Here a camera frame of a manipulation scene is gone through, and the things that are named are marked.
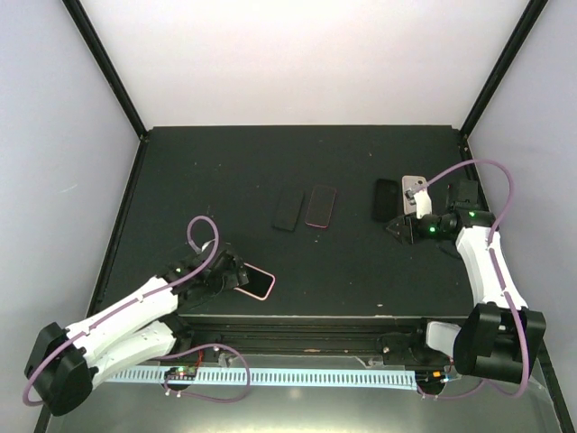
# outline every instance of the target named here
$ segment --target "cable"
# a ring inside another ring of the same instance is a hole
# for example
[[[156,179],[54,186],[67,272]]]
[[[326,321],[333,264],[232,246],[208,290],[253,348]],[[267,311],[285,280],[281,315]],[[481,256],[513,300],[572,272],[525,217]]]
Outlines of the cable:
[[[466,397],[471,397],[473,394],[476,394],[477,392],[482,390],[483,386],[485,386],[485,382],[486,382],[485,380],[482,380],[479,383],[477,383],[477,386],[475,386],[472,390],[464,392],[463,394],[458,394],[458,395],[426,394],[423,390],[421,390],[421,387],[418,385],[417,385],[417,392],[419,394],[421,394],[423,396],[423,398],[430,397],[430,398],[433,398],[435,400],[460,400],[460,399],[464,399]]]
[[[435,182],[437,182],[439,179],[445,177],[447,174],[449,174],[455,170],[458,170],[461,167],[464,167],[466,165],[471,165],[471,164],[494,165],[495,167],[500,168],[501,171],[503,171],[503,173],[505,173],[505,176],[507,176],[507,181],[508,181],[507,201],[505,202],[505,206],[503,207],[503,210],[501,210],[501,213],[497,216],[497,218],[495,219],[495,222],[490,227],[489,236],[487,238],[487,244],[491,245],[493,242],[493,236],[495,235],[495,231],[497,230],[497,227],[499,227],[499,224],[503,220],[505,215],[508,213],[509,208],[511,207],[511,202],[513,200],[513,195],[515,194],[515,182],[513,181],[513,176],[511,176],[511,172],[503,164],[501,164],[500,162],[496,162],[494,160],[486,160],[486,159],[473,159],[473,160],[459,162],[458,164],[454,164],[453,167],[449,167],[447,170],[441,171],[439,174],[434,176],[431,180],[425,182],[423,185],[419,185],[418,187],[416,187],[415,193],[418,193],[418,191],[425,189],[427,187],[430,187]]]
[[[494,383],[492,381],[483,380],[481,383],[489,382],[489,384],[493,388],[495,388],[497,391],[501,392],[502,394],[508,395],[509,397],[512,397],[512,398],[518,398],[521,395],[523,395],[523,393],[527,389],[527,386],[529,383],[529,352],[528,352],[528,348],[527,348],[527,337],[525,336],[525,331],[523,329],[523,324],[521,322],[521,317],[519,316],[519,313],[517,311],[517,307],[515,306],[513,299],[511,298],[511,296],[507,292],[507,284],[505,283],[505,278],[503,277],[503,272],[499,266],[499,262],[497,260],[497,255],[495,254],[494,249],[491,248],[491,244],[493,242],[493,236],[495,235],[495,231],[497,230],[499,223],[503,220],[505,215],[508,213],[508,211],[511,207],[511,202],[513,200],[513,195],[515,194],[515,182],[513,181],[513,176],[511,175],[511,172],[507,169],[507,167],[505,167],[500,162],[496,162],[494,160],[486,160],[486,159],[473,159],[473,160],[459,162],[458,164],[455,164],[453,167],[449,167],[448,169],[441,171],[439,174],[434,176],[430,181],[426,182],[423,185],[416,187],[415,192],[417,193],[418,191],[433,185],[435,182],[437,182],[438,180],[440,180],[441,178],[443,178],[447,174],[449,174],[455,170],[458,170],[461,167],[464,167],[466,165],[470,165],[470,164],[494,165],[495,167],[500,168],[501,171],[503,171],[503,173],[505,173],[505,176],[507,176],[507,181],[508,181],[507,201],[505,202],[505,206],[503,207],[503,210],[501,210],[501,213],[497,216],[497,218],[495,219],[495,222],[490,227],[489,235],[487,237],[487,246],[489,248],[489,255],[490,255],[491,262],[493,264],[493,268],[495,269],[495,273],[497,274],[499,286],[503,290],[503,295],[505,297],[505,300],[507,301],[508,307],[511,310],[511,314],[513,315],[513,320],[515,321],[515,328],[517,329],[517,336],[519,339],[519,345],[521,346],[521,358],[522,358],[522,362],[523,362],[523,371],[521,373],[521,383],[519,384],[517,391],[513,392],[513,393],[504,391],[502,388],[500,388],[496,383]],[[465,394],[462,394],[462,396],[469,396],[469,395],[471,395],[471,392],[473,392],[475,390],[477,391],[478,389],[474,388],[470,392],[466,392]]]
[[[148,291],[146,293],[144,293],[142,295],[143,298],[148,298],[149,296],[152,296],[156,293],[159,293],[161,291],[167,290],[167,289],[171,289],[175,286],[178,286],[179,284],[190,280],[191,278],[194,278],[195,276],[197,276],[199,273],[201,273],[211,262],[212,260],[215,258],[216,255],[216,251],[218,249],[218,243],[220,240],[220,236],[218,234],[218,228],[216,227],[215,222],[210,219],[208,216],[195,216],[194,218],[192,218],[192,220],[188,223],[188,229],[187,229],[187,237],[189,242],[191,241],[191,230],[192,227],[198,222],[198,221],[206,221],[210,227],[213,230],[213,233],[215,235],[215,240],[213,243],[213,249],[211,250],[210,254],[208,255],[208,257],[206,258],[206,260],[200,265],[198,266],[194,271],[192,271],[191,273],[185,275],[182,278],[179,278],[176,281],[173,281],[169,284],[166,284],[162,287],[159,287],[158,289],[154,289],[151,291]],[[123,305],[117,307],[116,309],[113,309],[112,311],[110,311],[109,313],[105,314],[104,316],[102,316],[99,320],[95,321],[93,324],[91,324],[88,327],[88,333],[89,331],[92,331],[94,329],[96,329],[98,326],[100,326],[103,322],[105,322],[106,320],[108,320],[109,318],[111,318],[112,316],[114,316],[115,314],[120,313],[121,311],[129,308],[130,306],[132,306],[133,304],[135,304],[136,302],[139,302],[139,300],[137,298],[133,298],[129,301],[127,301],[126,303],[124,303]],[[26,406],[40,406],[42,405],[42,400],[40,401],[31,401],[30,400],[30,389],[33,387],[34,383],[36,382],[36,380],[38,379],[38,376],[40,376],[40,374],[44,371],[44,369],[48,366],[48,364],[54,359],[56,358],[62,351],[64,351],[67,347],[69,347],[70,345],[72,345],[75,341],[77,341],[79,338],[81,338],[82,336],[87,336],[87,333],[85,333],[84,331],[79,332],[78,334],[76,334],[75,336],[73,336],[72,338],[70,338],[69,340],[65,341],[64,343],[62,343],[61,345],[59,345],[50,355],[48,355],[46,357],[46,359],[44,359],[40,365],[36,368],[36,370],[32,373],[32,375],[30,376],[30,379],[28,379],[28,382],[26,383],[26,385],[24,386],[24,391],[23,391],[23,396],[22,396],[22,400],[23,403]]]
[[[244,359],[244,357],[236,349],[233,349],[229,345],[221,345],[220,343],[210,343],[207,345],[198,345],[197,347],[193,347],[191,349],[188,349],[188,350],[186,350],[180,354],[159,356],[159,357],[154,358],[154,359],[167,361],[169,359],[177,359],[177,358],[180,358],[182,356],[194,354],[195,352],[198,352],[200,350],[211,349],[214,347],[218,347],[219,349],[223,349],[223,350],[226,350],[228,352],[231,352],[232,354],[238,356],[238,358],[243,363],[244,371],[246,372],[246,384],[244,385],[243,391],[239,395],[237,395],[236,397],[232,397],[231,399],[218,399],[216,397],[209,397],[207,395],[197,394],[195,392],[184,392],[184,391],[176,392],[176,391],[171,390],[169,388],[169,377],[167,377],[164,380],[164,385],[163,385],[164,389],[167,392],[167,395],[169,395],[171,393],[176,393],[177,395],[185,395],[187,397],[194,397],[196,399],[200,399],[200,400],[204,400],[204,401],[211,401],[213,403],[236,403],[237,401],[242,400],[244,397],[246,397],[248,395],[249,391],[251,390],[251,370],[249,369],[249,365],[247,364],[246,359]]]

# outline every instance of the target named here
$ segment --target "pink smartphone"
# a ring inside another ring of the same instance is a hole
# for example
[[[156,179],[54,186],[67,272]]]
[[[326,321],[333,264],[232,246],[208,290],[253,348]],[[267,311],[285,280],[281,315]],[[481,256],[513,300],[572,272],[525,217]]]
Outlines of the pink smartphone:
[[[312,227],[327,228],[333,213],[336,189],[324,185],[316,185],[308,203],[305,224]]]
[[[246,273],[249,282],[244,284],[242,287],[235,287],[234,289],[250,296],[251,298],[266,300],[277,279],[271,273],[263,271],[251,264],[245,263],[244,266],[246,266]]]

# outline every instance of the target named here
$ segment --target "smartphone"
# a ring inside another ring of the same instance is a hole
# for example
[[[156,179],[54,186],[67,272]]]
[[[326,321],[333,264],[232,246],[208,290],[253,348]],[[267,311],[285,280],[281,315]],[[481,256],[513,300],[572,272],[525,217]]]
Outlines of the smartphone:
[[[234,289],[250,296],[251,298],[266,300],[277,279],[271,273],[263,271],[251,264],[245,263],[244,266],[246,267],[246,274],[249,282],[244,284],[242,287],[235,287]]]
[[[403,188],[403,212],[405,215],[413,214],[417,212],[417,203],[415,199],[409,199],[405,195],[405,191],[411,189],[415,186],[423,185],[426,183],[426,179],[423,176],[403,176],[401,180],[401,187]]]
[[[274,213],[272,226],[279,230],[294,232],[304,199],[305,192],[302,189],[283,189],[280,193],[277,210]]]
[[[333,213],[336,189],[324,185],[316,185],[308,203],[305,224],[312,227],[327,228]]]
[[[379,223],[387,223],[398,217],[400,186],[395,180],[378,179],[375,182],[372,201],[372,219]]]

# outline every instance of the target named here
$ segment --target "black frame edge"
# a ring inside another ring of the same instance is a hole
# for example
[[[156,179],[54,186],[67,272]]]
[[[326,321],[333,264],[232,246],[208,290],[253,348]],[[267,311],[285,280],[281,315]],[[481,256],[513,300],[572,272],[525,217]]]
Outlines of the black frame edge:
[[[517,56],[517,53],[531,32],[537,18],[545,8],[547,1],[548,0],[530,0],[527,4],[525,11],[521,15],[521,18],[519,18],[513,33],[511,33],[511,36],[508,38],[505,48],[501,52],[497,63],[495,63],[483,89],[477,96],[477,100],[473,104],[471,111],[467,115],[467,118],[461,127],[461,134],[465,138],[471,135],[475,125],[479,122],[479,119],[481,119],[490,99],[493,97],[503,77],[505,77],[509,66],[511,66],[513,59]]]
[[[123,234],[124,223],[128,217],[128,210],[130,209],[131,202],[133,201],[136,184],[138,183],[138,178],[144,163],[144,156],[146,155],[146,150],[148,149],[148,142],[148,139],[141,140],[138,146],[138,150],[136,151],[133,167],[130,171],[128,182],[126,183],[123,199],[120,202],[120,207],[118,209],[116,221],[114,222],[112,234],[110,235],[110,242],[106,247],[105,258],[100,268],[98,279],[96,280],[96,286],[94,292],[92,293],[90,304],[88,305],[87,318],[93,314],[96,314],[96,309],[104,299],[105,288],[108,284],[108,279],[110,278],[110,272],[112,270],[114,258],[116,257],[116,249],[118,248],[120,238]]]
[[[138,115],[133,101],[128,96],[128,92],[126,91],[126,88],[124,88],[124,84],[122,80],[120,80],[112,61],[110,61],[104,45],[100,41],[100,38],[98,38],[96,30],[90,22],[84,7],[79,0],[62,0],[62,3],[68,9],[70,16],[84,38],[84,42],[87,44],[96,60],[96,63],[98,63],[102,73],[105,75],[106,81],[114,92],[116,99],[118,99],[126,117],[128,117],[136,135],[140,139],[146,137],[146,127]]]

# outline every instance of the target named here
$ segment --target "black bracket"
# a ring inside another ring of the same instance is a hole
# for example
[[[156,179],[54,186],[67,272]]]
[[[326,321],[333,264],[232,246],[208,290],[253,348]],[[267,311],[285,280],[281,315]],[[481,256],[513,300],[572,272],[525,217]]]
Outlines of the black bracket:
[[[519,311],[529,352],[529,373],[545,334],[545,317],[538,311]],[[521,349],[509,309],[477,304],[465,320],[453,346],[454,365],[460,374],[504,382],[521,382]]]

